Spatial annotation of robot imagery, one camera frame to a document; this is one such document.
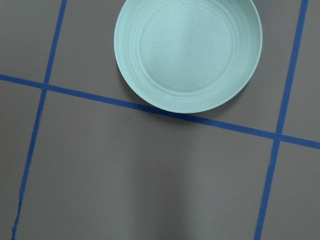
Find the gray table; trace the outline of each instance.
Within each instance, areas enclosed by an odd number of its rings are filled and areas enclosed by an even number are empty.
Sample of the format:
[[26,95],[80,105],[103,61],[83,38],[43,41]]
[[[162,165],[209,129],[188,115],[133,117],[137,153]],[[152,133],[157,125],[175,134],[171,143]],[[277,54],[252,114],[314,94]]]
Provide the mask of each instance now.
[[320,239],[320,1],[254,2],[253,78],[183,115],[122,78],[124,0],[1,1],[0,239]]

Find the mint green plate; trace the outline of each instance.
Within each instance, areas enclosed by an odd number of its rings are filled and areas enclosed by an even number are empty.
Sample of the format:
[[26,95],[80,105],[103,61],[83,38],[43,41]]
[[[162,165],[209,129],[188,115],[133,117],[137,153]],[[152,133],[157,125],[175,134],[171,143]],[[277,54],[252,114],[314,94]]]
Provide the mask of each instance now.
[[127,0],[114,52],[129,86],[170,112],[197,113],[233,98],[262,50],[252,0]]

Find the gray surface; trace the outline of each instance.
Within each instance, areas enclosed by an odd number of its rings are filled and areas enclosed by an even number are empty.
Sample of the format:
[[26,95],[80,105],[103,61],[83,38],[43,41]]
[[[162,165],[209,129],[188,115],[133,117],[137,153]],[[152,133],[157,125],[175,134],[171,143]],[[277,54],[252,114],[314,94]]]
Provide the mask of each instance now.
[[253,238],[271,140],[59,93],[45,107],[17,239]]
[[0,74],[43,82],[60,3],[0,1]]
[[263,240],[320,239],[320,151],[280,146]]
[[[113,34],[123,2],[68,2],[51,84],[146,104],[128,87],[114,57]],[[275,131],[300,3],[255,1],[264,41],[258,69],[236,98],[199,116]]]
[[320,1],[309,1],[284,133],[320,142]]
[[38,89],[0,81],[1,240],[11,238],[39,97]]

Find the light green plate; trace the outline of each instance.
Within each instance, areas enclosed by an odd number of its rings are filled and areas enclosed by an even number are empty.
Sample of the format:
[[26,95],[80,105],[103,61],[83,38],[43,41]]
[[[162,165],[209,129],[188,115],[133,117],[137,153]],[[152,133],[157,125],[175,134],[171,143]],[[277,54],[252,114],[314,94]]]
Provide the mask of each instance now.
[[250,80],[262,50],[252,0],[127,0],[114,52],[129,86],[176,113],[213,109]]

